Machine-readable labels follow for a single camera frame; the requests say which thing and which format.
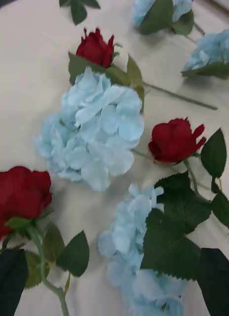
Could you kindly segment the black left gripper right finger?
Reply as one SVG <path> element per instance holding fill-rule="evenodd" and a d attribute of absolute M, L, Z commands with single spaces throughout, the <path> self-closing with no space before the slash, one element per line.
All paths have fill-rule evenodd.
<path fill-rule="evenodd" d="M 202 248 L 197 282 L 211 316 L 229 316 L 229 260 L 216 248 Z"/>

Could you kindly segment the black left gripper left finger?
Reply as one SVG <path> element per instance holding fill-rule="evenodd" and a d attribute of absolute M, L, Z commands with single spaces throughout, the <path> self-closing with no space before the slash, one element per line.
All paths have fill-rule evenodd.
<path fill-rule="evenodd" d="M 13 316 L 28 278 L 23 249 L 7 249 L 0 254 L 0 316 Z"/>

